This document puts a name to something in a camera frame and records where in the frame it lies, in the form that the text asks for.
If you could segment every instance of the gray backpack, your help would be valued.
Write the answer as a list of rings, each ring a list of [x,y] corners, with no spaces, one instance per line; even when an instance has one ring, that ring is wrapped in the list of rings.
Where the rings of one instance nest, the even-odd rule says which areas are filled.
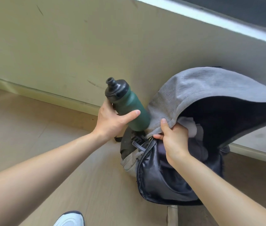
[[[222,68],[192,68],[172,76],[154,95],[148,111],[148,129],[134,132],[128,128],[122,137],[122,166],[136,176],[138,190],[146,200],[164,205],[199,205],[201,201],[191,187],[167,163],[163,142],[153,138],[161,133],[160,120],[166,118],[173,127],[179,117],[193,118],[203,130],[196,144],[207,151],[201,161],[222,176],[220,151],[266,126],[266,86]],[[194,146],[189,139],[190,152]]]

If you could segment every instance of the floor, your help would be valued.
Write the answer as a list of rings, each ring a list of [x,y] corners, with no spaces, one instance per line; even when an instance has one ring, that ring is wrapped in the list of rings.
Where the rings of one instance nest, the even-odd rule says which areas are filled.
[[[266,162],[229,153],[224,158],[229,183],[266,208]],[[217,226],[204,206],[179,206],[179,226]]]
[[[96,116],[0,90],[0,171],[92,131]],[[266,162],[230,153],[225,179],[266,207]],[[52,226],[81,211],[86,225],[166,225],[166,206],[139,195],[120,165],[119,143],[94,152],[21,225]],[[217,225],[204,206],[178,208],[179,226]]]
[[[0,171],[92,131],[96,116],[0,90]],[[120,165],[120,144],[94,152],[21,225],[52,226],[69,210],[86,225],[166,225],[167,207],[143,200]]]

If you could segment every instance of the person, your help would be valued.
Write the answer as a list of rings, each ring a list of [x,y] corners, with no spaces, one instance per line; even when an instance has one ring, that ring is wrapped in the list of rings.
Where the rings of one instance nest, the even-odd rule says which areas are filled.
[[[85,136],[0,172],[0,226],[18,225],[96,149],[116,136],[139,110],[118,116],[106,100],[95,129]],[[188,130],[161,120],[166,157],[188,182],[219,225],[266,225],[266,209],[231,186],[188,152]],[[64,213],[55,226],[84,226],[78,211]]]

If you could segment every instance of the green water bottle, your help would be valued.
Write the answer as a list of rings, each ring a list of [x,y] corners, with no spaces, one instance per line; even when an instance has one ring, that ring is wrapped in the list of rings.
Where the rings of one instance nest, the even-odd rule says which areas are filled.
[[[123,80],[115,80],[108,78],[108,84],[105,90],[105,95],[108,100],[113,104],[113,107],[119,115],[125,115],[133,110],[140,110],[140,115],[128,123],[133,131],[143,131],[150,124],[150,115],[145,110],[136,94],[131,91],[129,84]]]

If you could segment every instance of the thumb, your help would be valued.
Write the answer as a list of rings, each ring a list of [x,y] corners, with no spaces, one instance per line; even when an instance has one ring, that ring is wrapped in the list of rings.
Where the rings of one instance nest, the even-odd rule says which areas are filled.
[[[139,114],[140,114],[140,110],[134,110],[134,111],[129,112],[129,113],[126,114],[126,115],[121,116],[121,118],[122,118],[122,123],[124,123],[124,124],[129,123],[130,121],[132,121],[132,120],[134,120],[136,117],[138,117]]]
[[[169,128],[169,124],[165,118],[161,119],[160,125],[161,125],[161,130],[163,131],[163,134],[168,135],[171,133],[172,130]]]

